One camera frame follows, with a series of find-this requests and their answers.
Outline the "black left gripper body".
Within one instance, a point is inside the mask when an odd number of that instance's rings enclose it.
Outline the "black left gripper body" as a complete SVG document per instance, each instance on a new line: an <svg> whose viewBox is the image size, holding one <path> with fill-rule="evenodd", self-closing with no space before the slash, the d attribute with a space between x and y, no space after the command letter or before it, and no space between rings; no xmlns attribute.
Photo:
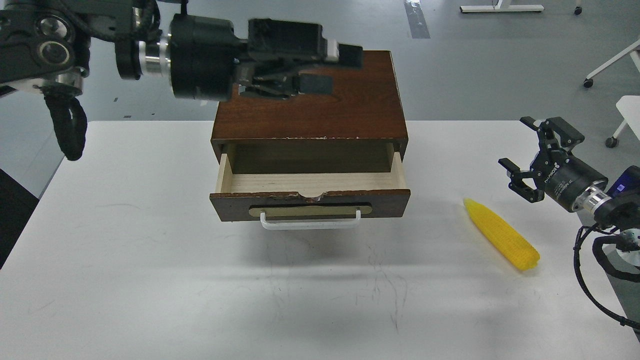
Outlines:
<svg viewBox="0 0 640 360"><path fill-rule="evenodd" d="M170 82L183 100L228 101L236 59L246 51L230 20L175 14L170 22Z"/></svg>

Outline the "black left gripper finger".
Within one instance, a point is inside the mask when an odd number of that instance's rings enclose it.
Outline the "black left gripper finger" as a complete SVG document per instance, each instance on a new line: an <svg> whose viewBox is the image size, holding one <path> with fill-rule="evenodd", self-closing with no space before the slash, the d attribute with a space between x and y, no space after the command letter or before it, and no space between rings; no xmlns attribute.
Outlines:
<svg viewBox="0 0 640 360"><path fill-rule="evenodd" d="M333 78L310 73L254 75L238 84L238 95L267 100L288 100L298 95L331 95Z"/></svg>
<svg viewBox="0 0 640 360"><path fill-rule="evenodd" d="M247 54L263 64L288 67L336 66L360 69L364 51L359 45L325 38L319 23L249 19Z"/></svg>

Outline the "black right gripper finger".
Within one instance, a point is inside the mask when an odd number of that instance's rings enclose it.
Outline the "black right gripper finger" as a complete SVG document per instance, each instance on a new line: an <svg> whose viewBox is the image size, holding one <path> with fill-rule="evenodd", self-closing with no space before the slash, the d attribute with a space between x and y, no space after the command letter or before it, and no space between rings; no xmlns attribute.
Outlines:
<svg viewBox="0 0 640 360"><path fill-rule="evenodd" d="M530 116L519 119L521 123L535 131L538 137L538 148L542 152L563 150L571 153L573 148L585 141L585 135L567 123L562 117L551 117L537 121Z"/></svg>
<svg viewBox="0 0 640 360"><path fill-rule="evenodd" d="M545 192L535 185L530 187L525 183L525 179L533 179L537 182L542 175L541 171L531 168L529 171L522 171L514 162L508 158L500 158L500 164L507 171L507 177L510 179L509 189L514 193L527 200L529 203L537 203L544 200Z"/></svg>

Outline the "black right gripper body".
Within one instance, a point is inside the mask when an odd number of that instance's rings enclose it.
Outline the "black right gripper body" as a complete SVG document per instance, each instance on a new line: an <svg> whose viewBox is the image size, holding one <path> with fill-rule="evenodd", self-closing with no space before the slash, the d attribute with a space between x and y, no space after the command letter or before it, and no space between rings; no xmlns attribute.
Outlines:
<svg viewBox="0 0 640 360"><path fill-rule="evenodd" d="M531 162L536 174L534 184L567 212L574 213L582 205L579 198L589 187L602 191L608 178L563 149L540 150Z"/></svg>

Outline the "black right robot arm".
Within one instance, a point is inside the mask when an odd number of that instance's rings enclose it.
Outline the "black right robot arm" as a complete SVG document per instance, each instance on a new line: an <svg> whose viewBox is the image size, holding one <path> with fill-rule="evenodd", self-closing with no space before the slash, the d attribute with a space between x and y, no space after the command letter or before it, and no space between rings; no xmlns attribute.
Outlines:
<svg viewBox="0 0 640 360"><path fill-rule="evenodd" d="M602 313L638 332L637 321L614 313L592 296L581 272L579 252L585 238L597 232L599 237L592 242L592 253L605 273L618 280L639 282L637 273L616 269L603 249L605 245L615 245L622 253L639 250L639 167L629 166L608 186L608 178L573 154L573 148L585 141L585 136L562 117L536 121L524 116L520 121L537 134L539 150L527 170L521 170L508 158L498 160L510 178L509 188L530 203L549 197L567 212L586 210L592 215L594 224L579 228L574 241L576 279Z"/></svg>

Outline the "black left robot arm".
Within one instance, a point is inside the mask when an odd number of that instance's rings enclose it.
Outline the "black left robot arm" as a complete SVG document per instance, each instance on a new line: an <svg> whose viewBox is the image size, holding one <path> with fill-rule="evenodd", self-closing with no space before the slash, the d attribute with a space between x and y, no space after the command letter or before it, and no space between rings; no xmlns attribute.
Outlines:
<svg viewBox="0 0 640 360"><path fill-rule="evenodd" d="M119 77L166 77L178 99L241 96L288 100L331 94L311 68L360 69L363 49L323 37L318 23L252 18L247 38L231 21L189 14L180 0L169 31L155 0L7 0L1 15L1 95L41 94L67 160L82 157L88 119L78 98L90 73L90 43L114 45Z"/></svg>

